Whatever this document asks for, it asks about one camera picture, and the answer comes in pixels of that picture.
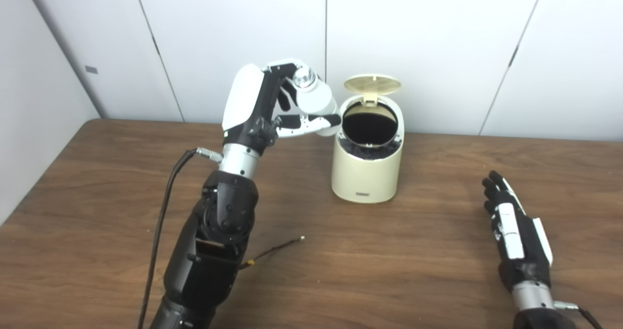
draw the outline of robotic arm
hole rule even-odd
[[[513,294],[518,311],[513,329],[577,328],[557,310],[579,311],[596,329],[601,329],[592,315],[578,305],[552,300],[553,257],[541,219],[526,215],[513,188],[498,172],[491,171],[482,184],[488,199],[485,209],[491,216],[491,229],[501,257],[498,273]]]
[[[304,115],[272,118],[290,100]],[[327,84],[299,60],[243,67],[223,118],[223,154],[197,149],[219,163],[203,184],[165,271],[165,295],[151,329],[204,329],[231,291],[255,220],[258,159],[276,138],[309,132],[330,136],[341,123]]]

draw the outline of robot finger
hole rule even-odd
[[[482,185],[483,187],[487,188],[488,190],[492,190],[492,191],[499,191],[500,187],[498,187],[498,185],[496,183],[494,183],[494,181],[490,180],[489,178],[484,178],[482,180]]]
[[[489,214],[491,216],[493,216],[495,214],[495,208],[496,208],[496,204],[492,203],[492,201],[485,201],[485,210],[487,210],[487,212],[489,212]]]
[[[493,189],[485,189],[485,196],[491,200],[492,202],[497,202],[497,196],[500,194],[499,191]]]
[[[504,177],[501,174],[499,174],[498,172],[496,172],[496,171],[489,172],[489,178],[494,183],[496,183],[496,185],[498,185],[500,190],[503,190],[503,191],[512,190],[510,185],[508,185],[507,181],[504,179]]]

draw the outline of panel seam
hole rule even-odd
[[[519,41],[517,41],[517,45],[514,48],[510,61],[508,62],[507,69],[505,70],[504,75],[502,76],[502,79],[500,80],[500,84],[498,85],[498,89],[495,91],[495,96],[493,100],[491,101],[491,105],[489,105],[489,110],[487,111],[487,115],[485,115],[485,120],[482,122],[482,126],[480,127],[480,131],[478,132],[478,136],[481,136],[483,130],[485,129],[485,125],[487,124],[487,120],[489,120],[489,115],[491,114],[492,109],[494,109],[495,101],[498,99],[498,95],[500,94],[500,89],[502,88],[504,80],[506,79],[508,70],[510,70],[510,67],[513,65],[514,58],[517,56],[517,52],[519,51],[519,47],[521,45],[521,41],[523,40],[523,36],[525,35],[526,30],[528,29],[528,25],[530,25],[530,21],[532,20],[532,15],[534,15],[534,11],[536,10],[536,6],[538,4],[539,4],[539,0],[534,1],[534,5],[532,6],[532,11],[530,11],[530,15],[528,16],[526,25],[523,27],[523,31],[521,31],[521,34],[519,36]]]
[[[166,70],[165,61],[162,59],[162,54],[160,54],[160,49],[158,48],[158,44],[156,43],[156,37],[154,36],[153,30],[151,29],[151,24],[149,23],[149,19],[147,18],[147,14],[145,14],[145,8],[143,7],[143,1],[138,0],[138,4],[141,6],[141,11],[143,12],[143,17],[145,17],[145,22],[147,23],[147,29],[149,29],[149,34],[151,35],[151,40],[154,42],[154,47],[156,48],[156,53],[158,54],[158,58],[160,58],[160,64],[162,64],[162,69],[165,72],[166,81],[169,83],[169,89],[173,94],[173,99],[175,100],[175,105],[178,107],[178,111],[180,112],[180,116],[182,118],[182,122],[186,122],[184,119],[184,113],[182,113],[182,108],[180,107],[180,102],[178,101],[178,96],[175,94],[175,90],[173,89],[173,83],[171,83],[171,78],[169,77],[169,72]]]

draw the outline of black robotic forearm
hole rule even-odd
[[[151,329],[206,329],[225,301],[243,261],[258,192],[251,180],[258,158],[277,138],[276,102],[296,102],[285,81],[294,64],[267,68],[251,115],[225,131],[224,158],[205,181],[165,271],[165,295]]]
[[[209,326],[238,274],[257,200],[252,180],[212,172],[180,233],[165,272],[165,295],[150,328]]]

